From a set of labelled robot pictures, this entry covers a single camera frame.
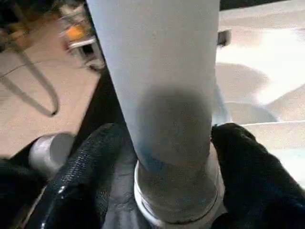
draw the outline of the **black glove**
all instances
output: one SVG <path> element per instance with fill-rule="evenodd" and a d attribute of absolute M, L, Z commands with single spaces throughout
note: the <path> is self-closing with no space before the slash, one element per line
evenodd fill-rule
<path fill-rule="evenodd" d="M 304 191 L 250 132 L 236 124 L 214 126 L 212 143 L 228 211 L 213 229 L 305 228 Z"/>
<path fill-rule="evenodd" d="M 22 221 L 28 208 L 40 194 L 45 180 L 34 170 L 0 159 L 0 223 L 2 229 Z"/>
<path fill-rule="evenodd" d="M 47 185 L 26 229 L 150 228 L 134 199 L 136 162 L 125 128 L 100 127 Z"/>

